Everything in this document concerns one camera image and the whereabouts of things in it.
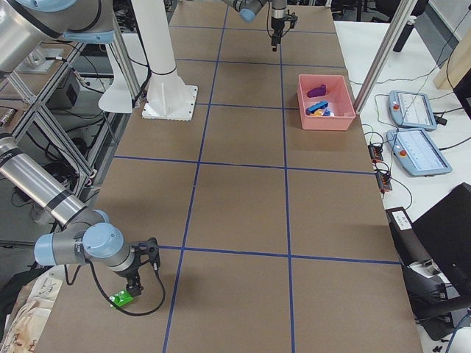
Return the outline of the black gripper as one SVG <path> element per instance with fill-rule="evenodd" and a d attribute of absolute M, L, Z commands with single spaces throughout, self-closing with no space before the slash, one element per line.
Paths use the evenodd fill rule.
<path fill-rule="evenodd" d="M 271 9 L 269 37 L 271 38 L 272 51 L 277 51 L 280 39 L 297 24 L 297 14 L 292 13 L 287 7 L 284 9 Z"/>
<path fill-rule="evenodd" d="M 159 279 L 160 252 L 157 238 L 152 237 L 130 245 L 130 255 L 124 263 L 124 269 L 119 271 L 119 276 L 126 279 L 126 290 L 131 297 L 142 294 L 144 287 L 141 285 L 139 268 L 146 264 L 151 265 Z"/>

